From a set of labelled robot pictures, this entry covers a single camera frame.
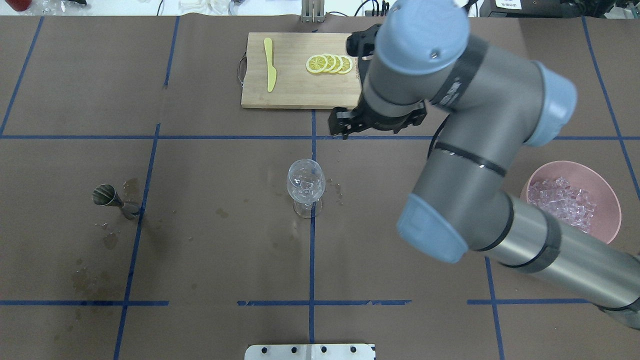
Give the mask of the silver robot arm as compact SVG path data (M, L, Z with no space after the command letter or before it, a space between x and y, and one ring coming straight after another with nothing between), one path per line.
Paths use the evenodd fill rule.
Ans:
M452 0L398 0L345 47L367 60L358 104L334 107L331 135L398 133L420 125L428 105L447 114L398 219L403 240L449 264L482 253L638 330L639 257L501 189L521 147L548 144L572 118L571 80L473 35Z

